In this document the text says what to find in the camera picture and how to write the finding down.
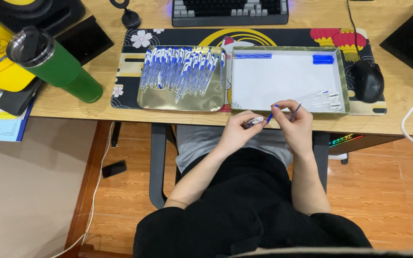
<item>gold metal tray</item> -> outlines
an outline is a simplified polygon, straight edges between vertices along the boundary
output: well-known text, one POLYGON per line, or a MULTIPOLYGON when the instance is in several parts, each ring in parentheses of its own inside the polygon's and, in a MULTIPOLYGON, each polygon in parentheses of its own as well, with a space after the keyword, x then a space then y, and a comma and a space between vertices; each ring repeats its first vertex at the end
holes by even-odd
MULTIPOLYGON (((211 54, 215 56, 221 56, 221 52, 225 50, 221 47, 210 46, 184 46, 191 47, 192 51, 206 53, 211 50, 211 54)), ((149 49, 154 51, 156 46, 152 46, 149 49)), ((177 91, 169 89, 147 89, 143 92, 141 88, 138 89, 138 105, 146 109, 163 109, 163 110, 179 110, 179 111, 218 111, 224 105, 224 93, 226 89, 226 64, 223 69, 223 85, 221 89, 221 69, 220 65, 217 65, 208 89, 204 96, 191 96, 186 94, 184 98, 179 99, 178 103, 175 103, 175 97, 177 91)))

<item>mechanical keyboard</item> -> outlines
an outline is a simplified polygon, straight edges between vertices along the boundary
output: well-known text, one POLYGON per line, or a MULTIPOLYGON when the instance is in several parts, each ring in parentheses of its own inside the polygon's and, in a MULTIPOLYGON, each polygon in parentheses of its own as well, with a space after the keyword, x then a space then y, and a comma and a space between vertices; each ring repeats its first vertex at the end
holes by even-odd
POLYGON ((173 0, 172 25, 287 24, 287 0, 173 0))

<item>wooden floor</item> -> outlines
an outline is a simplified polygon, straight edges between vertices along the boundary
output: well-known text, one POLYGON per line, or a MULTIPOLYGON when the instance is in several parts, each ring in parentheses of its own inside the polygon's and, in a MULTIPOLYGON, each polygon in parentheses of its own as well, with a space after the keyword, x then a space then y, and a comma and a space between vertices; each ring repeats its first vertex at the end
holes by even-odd
MULTIPOLYGON (((132 254, 138 222, 155 211, 148 196, 150 124, 123 123, 104 165, 125 159, 127 172, 102 179, 86 243, 132 254)), ((176 150, 167 143, 165 194, 174 187, 176 150)), ((413 144, 407 139, 329 161, 328 197, 335 214, 358 224, 375 248, 413 249, 413 144)))

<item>lucky cat illustration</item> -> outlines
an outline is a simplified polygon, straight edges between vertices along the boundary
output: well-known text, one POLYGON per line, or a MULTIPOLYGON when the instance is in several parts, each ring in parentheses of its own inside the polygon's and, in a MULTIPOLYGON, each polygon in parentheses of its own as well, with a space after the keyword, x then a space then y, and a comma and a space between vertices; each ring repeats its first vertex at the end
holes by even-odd
POLYGON ((224 106, 220 111, 230 111, 230 103, 232 102, 232 48, 235 46, 254 46, 255 44, 246 41, 236 41, 235 39, 225 36, 221 44, 221 48, 226 50, 226 98, 224 100, 224 106))

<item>person's left hand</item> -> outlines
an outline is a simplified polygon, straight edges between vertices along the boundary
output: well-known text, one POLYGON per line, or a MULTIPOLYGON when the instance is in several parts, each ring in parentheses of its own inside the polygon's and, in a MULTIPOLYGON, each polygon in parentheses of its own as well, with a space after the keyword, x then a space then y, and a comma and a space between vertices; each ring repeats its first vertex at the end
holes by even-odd
POLYGON ((263 116, 255 114, 251 110, 243 111, 229 117, 216 149, 229 156, 242 148, 253 136, 259 133, 264 126, 267 125, 267 120, 264 118, 264 121, 255 124, 251 128, 244 129, 241 126, 243 122, 257 117, 263 116))

